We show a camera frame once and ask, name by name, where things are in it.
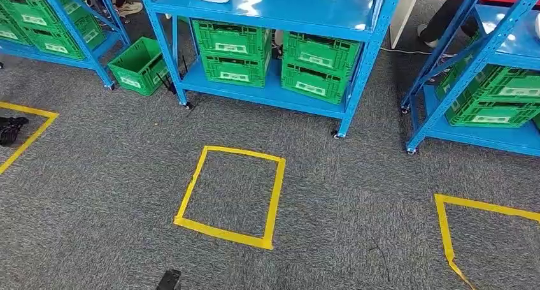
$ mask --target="yellow tape square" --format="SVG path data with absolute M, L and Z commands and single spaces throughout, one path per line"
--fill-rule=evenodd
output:
M 208 225 L 205 225 L 205 224 L 202 224 L 202 223 L 190 220 L 190 219 L 186 219 L 183 217 L 184 212 L 187 208 L 187 203 L 189 202 L 189 197 L 191 196 L 193 188 L 195 187 L 195 183 L 197 182 L 197 178 L 199 177 L 199 174 L 201 170 L 203 169 L 204 160 L 206 159 L 206 154 L 208 153 L 208 151 L 219 151 L 219 152 L 226 152 L 226 153 L 233 153 L 233 154 L 248 155 L 248 156 L 268 159 L 271 161 L 275 161 L 277 163 L 276 178 L 274 180 L 274 186 L 272 188 L 272 196 L 270 197 L 270 205 L 268 207 L 266 225 L 264 227 L 264 235 L 262 238 L 235 233 L 233 231 L 227 231 L 225 229 L 214 228 L 212 226 L 208 226 Z M 186 193 L 184 195 L 184 199 L 182 200 L 180 208 L 178 209 L 178 213 L 176 214 L 176 217 L 174 217 L 174 224 L 178 226 L 183 226 L 188 229 L 192 229 L 194 231 L 198 231 L 208 236 L 214 236 L 214 237 L 221 238 L 224 240 L 252 245 L 254 247 L 260 247 L 261 249 L 268 249 L 268 250 L 274 249 L 274 247 L 272 246 L 272 237 L 274 235 L 274 225 L 276 222 L 276 214 L 278 213 L 278 203 L 280 200 L 281 185 L 283 184 L 284 172 L 285 172 L 285 159 L 284 158 L 276 157 L 276 156 L 272 156 L 268 154 L 263 154 L 263 153 L 258 153 L 258 152 L 253 152 L 249 150 L 205 145 L 204 148 L 202 149 L 201 157 L 199 158 L 199 162 L 197 163 L 197 168 L 195 169 L 193 178 L 187 187 Z
M 458 268 L 458 266 L 454 263 L 454 250 L 452 247 L 452 239 L 450 236 L 450 227 L 448 225 L 448 218 L 446 216 L 446 209 L 444 207 L 444 204 L 454 204 L 459 205 L 463 207 L 470 207 L 480 210 L 488 210 L 490 212 L 497 212 L 499 214 L 505 214 L 505 215 L 515 215 L 518 217 L 523 217 L 531 220 L 535 220 L 536 222 L 540 223 L 540 213 L 536 212 L 528 212 L 526 210 L 520 210 L 515 209 L 511 207 L 504 207 L 500 205 L 494 205 L 479 201 L 473 201 L 470 199 L 462 199 L 462 198 L 456 198 L 454 196 L 445 196 L 444 194 L 435 194 L 435 205 L 437 206 L 437 214 L 439 215 L 439 225 L 441 227 L 441 235 L 443 237 L 443 248 L 444 248 L 444 255 L 446 256 L 446 260 L 448 260 L 448 265 L 450 265 L 450 268 L 454 270 L 454 272 L 461 277 L 461 279 L 471 287 L 472 290 L 476 290 L 471 282 L 467 280 L 463 272 Z
M 26 148 L 28 148 L 32 142 L 36 141 L 36 139 L 38 139 L 38 137 L 45 131 L 45 129 L 48 128 L 52 124 L 54 119 L 58 117 L 58 113 L 48 112 L 46 110 L 39 110 L 37 108 L 11 104 L 7 102 L 0 102 L 0 108 L 16 110 L 22 113 L 33 113 L 34 115 L 47 118 L 47 120 L 42 125 L 40 125 L 40 127 L 34 132 L 34 134 L 28 137 L 28 139 L 26 139 L 26 141 L 23 144 L 21 144 L 19 148 L 16 149 L 13 155 L 11 155 L 7 161 L 5 161 L 2 165 L 0 165 L 0 174 L 2 174 L 4 173 L 4 171 L 6 171 L 6 169 L 9 166 L 11 166 L 11 164 L 13 164 L 13 162 L 22 154 L 22 152 L 24 152 L 24 150 L 26 150 Z

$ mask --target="gray carpet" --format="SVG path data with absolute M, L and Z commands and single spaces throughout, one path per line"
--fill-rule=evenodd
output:
M 439 4 L 419 0 L 399 48 L 423 48 L 416 25 Z M 144 13 L 127 28 L 153 36 Z M 422 55 L 379 54 L 343 140 L 325 117 L 192 92 L 188 111 L 163 88 L 146 98 L 107 91 L 84 69 L 0 60 L 0 101 L 60 114 L 0 175 L 2 289 L 153 289 L 168 268 L 189 290 L 467 289 L 444 258 L 433 194 L 540 212 L 538 158 L 440 140 L 404 153 L 399 100 Z M 31 121 L 22 138 L 43 119 Z M 273 250 L 173 224 L 205 145 L 287 159 Z M 274 173 L 269 161 L 211 153 L 186 217 L 260 236 Z M 447 213 L 456 263 L 478 289 L 538 289 L 538 223 Z

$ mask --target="person's leg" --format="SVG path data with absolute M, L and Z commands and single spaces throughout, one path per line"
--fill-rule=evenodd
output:
M 462 3 L 463 0 L 446 0 L 427 25 L 418 26 L 418 37 L 430 47 L 437 45 Z
M 115 5 L 118 14 L 121 17 L 126 17 L 131 14 L 140 12 L 143 9 L 143 4 L 139 2 L 127 2 L 126 0 L 115 0 Z

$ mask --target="white sneaker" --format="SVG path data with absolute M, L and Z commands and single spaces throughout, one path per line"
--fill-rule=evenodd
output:
M 140 2 L 130 2 L 128 0 L 121 7 L 115 5 L 115 9 L 118 11 L 118 14 L 121 17 L 126 17 L 128 15 L 137 14 L 143 10 L 143 4 Z
M 417 28 L 416 28 L 416 33 L 418 34 L 418 37 L 420 37 L 420 34 L 422 33 L 423 30 L 425 30 L 425 28 L 427 27 L 427 24 L 420 24 Z M 435 48 L 437 46 L 437 44 L 439 43 L 439 40 L 434 40 L 434 41 L 424 41 L 424 44 L 426 44 L 428 47 L 430 48 Z

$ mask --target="white cable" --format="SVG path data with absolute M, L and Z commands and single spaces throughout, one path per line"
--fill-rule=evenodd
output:
M 424 51 L 403 51 L 398 49 L 387 49 L 381 47 L 381 50 L 387 51 L 387 52 L 398 52 L 398 53 L 404 53 L 404 54 L 423 54 L 423 55 L 430 55 L 431 52 L 424 52 Z M 455 54 L 443 54 L 443 57 L 453 57 L 456 56 Z
M 425 55 L 430 55 L 431 54 L 431 52 L 403 51 L 403 50 L 398 50 L 398 49 L 387 49 L 387 48 L 383 48 L 383 47 L 381 47 L 381 50 L 384 50 L 384 51 L 387 51 L 387 52 L 398 52 L 398 53 L 405 53 L 405 54 L 425 54 Z

